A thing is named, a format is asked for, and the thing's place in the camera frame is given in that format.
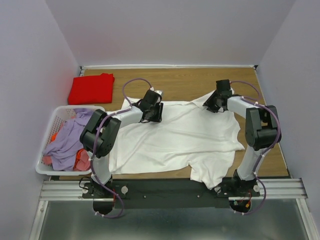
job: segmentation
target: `white plastic basket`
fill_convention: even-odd
[[[68,119],[76,116],[74,109],[86,108],[92,110],[105,110],[101,106],[92,106],[92,105],[67,105],[59,106],[54,111],[50,118],[48,127],[45,131],[44,138],[41,143],[40,153],[38,155],[37,163],[35,170],[39,174],[49,175],[49,176],[79,176],[87,175],[91,173],[91,170],[88,171],[55,171],[51,165],[45,165],[42,162],[43,151],[50,143],[51,137],[60,130],[61,125]]]

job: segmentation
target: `folded red towel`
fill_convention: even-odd
[[[80,76],[73,79],[69,105],[112,103],[114,75]]]

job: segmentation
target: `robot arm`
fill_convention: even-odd
[[[216,82],[216,91],[203,104],[213,113],[223,111],[234,112],[245,118],[245,139],[248,144],[241,165],[234,173],[236,187],[250,189],[256,183],[254,172],[257,173],[264,154],[277,136],[278,125],[270,112],[243,100],[242,96],[232,93],[230,81]],[[278,118],[277,109],[273,105],[265,106]]]
[[[111,178],[109,159],[105,156],[114,147],[120,128],[144,121],[157,123],[162,121],[164,105],[161,102],[162,95],[162,91],[154,91],[151,88],[146,92],[143,99],[133,103],[128,109],[110,113],[109,116],[100,109],[94,111],[80,135],[80,142],[83,144],[83,148],[89,152],[89,155],[90,152],[95,154],[95,159],[92,163],[95,171],[95,174],[92,175],[93,180],[98,183],[99,181],[95,177],[95,175],[98,175],[99,180],[105,184]],[[97,137],[97,131],[101,124],[102,128]]]

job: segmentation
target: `wooden surface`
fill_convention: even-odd
[[[106,111],[114,111],[121,108],[124,101],[122,86],[128,80],[134,78],[145,78],[151,82],[154,89],[163,90],[163,101],[191,101],[216,89],[216,81],[223,79],[246,81],[260,89],[252,68],[95,69],[86,70],[84,75],[91,76],[102,73],[110,73],[115,77],[112,103],[95,104],[104,107]],[[234,83],[232,87],[237,94],[257,96],[256,92],[245,84]],[[142,98],[147,89],[148,85],[144,81],[138,80],[128,84],[125,93],[132,98]],[[246,148],[245,119],[236,114],[235,118],[241,128],[238,140]],[[240,165],[244,154],[244,150],[235,153],[234,163],[227,173],[228,177],[231,177],[235,169]],[[167,172],[119,174],[113,175],[113,178],[189,178],[190,172],[191,168],[188,166],[180,170]],[[288,175],[278,145],[265,157],[258,175],[261,177]]]

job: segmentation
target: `floor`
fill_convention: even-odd
[[[84,75],[91,76],[102,73],[110,73],[115,77],[112,103],[95,104],[104,107],[106,111],[114,111],[121,108],[124,101],[122,86],[128,80],[134,78],[145,78],[151,82],[155,89],[163,90],[163,101],[191,101],[214,90],[216,88],[216,81],[223,79],[246,81],[260,89],[253,68],[87,69]],[[243,96],[254,97],[257,95],[252,88],[245,84],[234,83],[232,87],[237,94]],[[135,81],[127,85],[125,92],[129,97],[142,98],[147,89],[148,86],[145,82]],[[235,117],[241,128],[238,140],[246,147],[245,120],[238,115],[235,115]],[[244,154],[244,150],[236,152],[234,163],[229,169],[227,177],[233,175],[235,169],[240,165]],[[119,174],[114,175],[113,178],[189,178],[190,172],[191,168],[185,167],[180,170],[158,173]],[[278,145],[265,157],[258,175],[260,177],[288,176],[288,171]]]
[[[253,200],[253,207],[260,203]],[[41,240],[307,240],[295,199],[268,199],[254,214],[231,209],[126,209],[118,219],[93,214],[91,201],[50,201]]]

